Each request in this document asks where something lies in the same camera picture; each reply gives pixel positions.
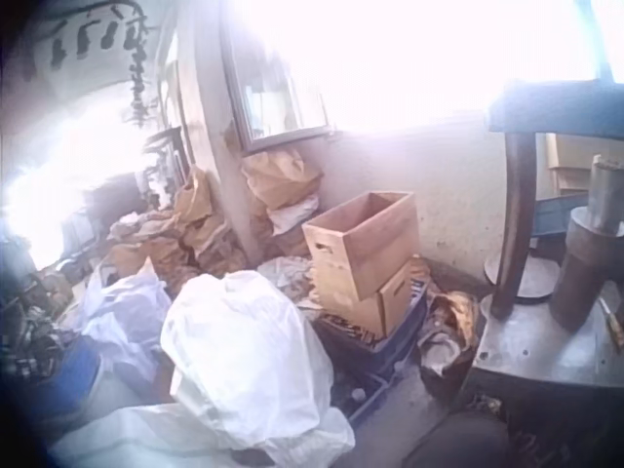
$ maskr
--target wall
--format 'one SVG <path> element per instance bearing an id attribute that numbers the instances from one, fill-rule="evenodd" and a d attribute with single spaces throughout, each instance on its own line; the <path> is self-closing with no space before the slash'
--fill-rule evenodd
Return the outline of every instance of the wall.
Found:
<path id="1" fill-rule="evenodd" d="M 203 107 L 204 121 L 197 124 L 208 133 L 211 151 L 197 151 L 193 154 L 202 169 L 215 171 L 218 178 L 218 196 L 221 207 L 236 232 L 251 265 L 261 261 L 261 249 L 252 233 L 249 189 L 241 173 L 242 155 L 234 129 L 234 116 L 227 92 L 227 83 L 221 59 L 220 2 L 217 0 L 192 0 L 182 7 L 182 16 L 193 24 L 194 60 L 197 70 L 197 91 L 193 95 L 195 106 Z M 179 38 L 180 51 L 185 47 Z M 182 81 L 180 64 L 180 81 Z M 182 95 L 185 89 L 180 83 Z M 184 111 L 188 112 L 184 97 Z"/>
<path id="2" fill-rule="evenodd" d="M 299 147 L 325 173 L 324 208 L 366 190 L 413 191 L 423 255 L 481 277 L 488 254 L 502 247 L 504 136 L 487 130 L 482 113 L 400 135 L 330 136 Z M 542 136 L 537 148 L 537 198 L 548 198 L 554 194 Z"/>
<path id="3" fill-rule="evenodd" d="M 233 114 L 222 68 L 217 3 L 193 4 L 195 40 L 201 44 L 195 55 L 198 83 L 224 210 L 254 264 L 260 250 L 250 227 L 242 156 L 236 145 L 226 142 L 233 136 Z M 506 193 L 504 138 L 488 132 L 483 113 L 463 113 L 402 134 L 336 135 L 302 141 L 297 147 L 304 159 L 325 173 L 323 208 L 367 190 L 414 191 L 424 255 L 482 276 L 487 255 L 500 250 Z M 538 159 L 538 198 L 546 198 L 553 190 L 541 137 Z"/>

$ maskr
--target clutter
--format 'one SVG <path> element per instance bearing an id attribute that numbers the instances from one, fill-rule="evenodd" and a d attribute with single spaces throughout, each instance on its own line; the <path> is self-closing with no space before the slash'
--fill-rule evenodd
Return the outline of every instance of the clutter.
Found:
<path id="1" fill-rule="evenodd" d="M 336 316 L 323 315 L 313 325 L 331 360 L 354 375 L 373 374 L 391 381 L 413 349 L 428 313 L 427 285 L 411 283 L 412 297 L 403 322 L 384 339 L 366 339 L 366 331 Z"/>
<path id="2" fill-rule="evenodd" d="M 121 244 L 103 261 L 117 269 L 111 278 L 135 275 L 150 258 L 171 297 L 202 272 L 220 277 L 247 265 L 231 228 L 213 211 L 206 174 L 196 167 L 178 191 L 173 210 L 124 216 L 113 228 L 110 237 Z"/>
<path id="3" fill-rule="evenodd" d="M 305 242 L 305 235 L 301 225 L 294 227 L 290 231 L 274 236 L 271 245 L 284 256 L 309 256 L 310 250 Z"/>
<path id="4" fill-rule="evenodd" d="M 50 297 L 51 316 L 56 317 L 74 298 L 71 285 L 64 275 L 57 271 L 46 273 L 41 282 Z"/>
<path id="5" fill-rule="evenodd" d="M 330 407 L 333 371 L 294 304 L 259 273 L 189 280 L 163 326 L 172 396 L 219 449 L 263 449 L 278 466 L 330 466 L 354 446 Z"/>
<path id="6" fill-rule="evenodd" d="M 2 315 L 3 377 L 36 383 L 54 375 L 76 333 L 60 329 L 37 306 L 29 307 L 24 314 L 18 301 L 11 309 L 3 310 Z"/>
<path id="7" fill-rule="evenodd" d="M 120 244 L 112 246 L 102 261 L 103 266 L 113 266 L 118 278 L 135 275 L 147 260 L 147 249 L 141 245 Z"/>
<path id="8" fill-rule="evenodd" d="M 252 232 L 264 257 L 309 255 L 301 223 L 319 208 L 322 173 L 288 148 L 245 158 L 243 174 L 251 190 Z"/>
<path id="9" fill-rule="evenodd" d="M 139 393 L 149 393 L 158 362 L 152 350 L 159 345 L 161 328 L 171 306 L 149 260 L 133 276 L 112 286 L 101 283 L 97 270 L 73 324 L 93 342 L 102 359 Z"/>
<path id="10" fill-rule="evenodd" d="M 474 297 L 464 292 L 439 294 L 423 326 L 418 348 L 421 366 L 444 378 L 452 368 L 472 361 L 478 338 L 475 327 L 479 307 Z"/>
<path id="11" fill-rule="evenodd" d="M 24 414 L 46 440 L 106 416 L 118 408 L 153 403 L 140 398 L 101 362 L 83 336 L 65 351 L 57 371 L 23 386 Z"/>
<path id="12" fill-rule="evenodd" d="M 118 242 L 125 237 L 136 233 L 140 226 L 138 224 L 139 217 L 137 213 L 126 214 L 115 221 L 109 229 L 109 236 Z"/>
<path id="13" fill-rule="evenodd" d="M 323 176 L 305 164 L 293 148 L 245 158 L 243 174 L 253 195 L 272 211 L 295 205 L 314 194 Z"/>
<path id="14" fill-rule="evenodd" d="M 193 250 L 195 258 L 199 258 L 215 243 L 218 236 L 222 236 L 227 231 L 228 226 L 223 216 L 215 214 L 189 224 L 181 242 L 185 247 Z"/>
<path id="15" fill-rule="evenodd" d="M 307 258 L 278 256 L 262 263 L 256 271 L 297 304 L 312 290 L 309 277 L 311 267 L 312 262 Z"/>
<path id="16" fill-rule="evenodd" d="M 309 219 L 318 209 L 319 195 L 313 193 L 295 205 L 279 210 L 267 210 L 266 212 L 273 223 L 273 235 L 279 236 L 298 226 L 302 221 Z"/>
<path id="17" fill-rule="evenodd" d="M 427 302 L 429 305 L 431 305 L 436 295 L 442 292 L 431 277 L 431 268 L 429 268 L 427 261 L 420 255 L 414 255 L 409 260 L 409 276 L 413 280 L 421 281 L 427 285 Z"/>
<path id="18" fill-rule="evenodd" d="M 371 192 L 303 224 L 317 288 L 352 301 L 375 294 L 417 250 L 415 197 Z"/>
<path id="19" fill-rule="evenodd" d="M 179 294 L 189 278 L 201 273 L 189 265 L 190 253 L 181 247 L 178 239 L 158 237 L 145 242 L 142 247 L 151 259 L 158 277 L 167 284 L 167 291 L 172 297 Z"/>
<path id="20" fill-rule="evenodd" d="M 174 213 L 182 223 L 213 214 L 208 176 L 196 166 L 191 167 L 188 182 L 175 195 Z"/>

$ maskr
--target floor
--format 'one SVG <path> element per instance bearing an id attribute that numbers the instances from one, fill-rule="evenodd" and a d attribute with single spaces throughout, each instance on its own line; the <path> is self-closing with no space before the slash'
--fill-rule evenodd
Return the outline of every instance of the floor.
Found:
<path id="1" fill-rule="evenodd" d="M 361 427 L 356 428 L 356 446 L 334 464 L 334 468 L 395 468 L 416 442 L 447 413 L 424 388 L 415 363 L 388 392 L 385 403 Z"/>

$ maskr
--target cardboard box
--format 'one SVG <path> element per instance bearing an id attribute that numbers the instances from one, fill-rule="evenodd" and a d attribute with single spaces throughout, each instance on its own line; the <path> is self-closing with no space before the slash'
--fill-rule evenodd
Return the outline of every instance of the cardboard box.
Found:
<path id="1" fill-rule="evenodd" d="M 382 338 L 394 331 L 410 306 L 410 264 L 406 263 L 378 292 L 364 300 L 353 300 L 348 295 L 319 286 L 317 291 L 328 312 Z"/>
<path id="2" fill-rule="evenodd" d="M 363 301 L 417 252 L 415 196 L 370 192 L 311 219 L 303 232 L 317 287 L 350 303 Z"/>

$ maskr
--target white sack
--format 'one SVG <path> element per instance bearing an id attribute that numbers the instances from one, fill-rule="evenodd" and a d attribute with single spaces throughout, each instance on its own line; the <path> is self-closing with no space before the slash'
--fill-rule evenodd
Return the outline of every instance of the white sack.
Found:
<path id="1" fill-rule="evenodd" d="M 267 210 L 269 219 L 273 223 L 273 235 L 279 236 L 289 232 L 302 221 L 309 219 L 319 209 L 319 194 L 315 193 L 296 205 L 279 210 Z"/>
<path id="2" fill-rule="evenodd" d="M 208 432 L 180 404 L 123 408 L 65 435 L 51 455 L 71 468 L 241 468 Z"/>
<path id="3" fill-rule="evenodd" d="M 90 337 L 103 360 L 135 389 L 147 388 L 156 376 L 158 362 L 152 349 L 159 346 L 160 332 L 171 300 L 149 261 L 133 276 L 103 288 L 98 274 L 92 276 L 82 302 L 76 327 Z"/>
<path id="4" fill-rule="evenodd" d="M 172 396 L 220 449 L 264 449 L 279 466 L 320 468 L 354 447 L 346 418 L 330 408 L 333 370 L 321 342 L 260 274 L 189 280 L 161 345 L 175 363 Z"/>

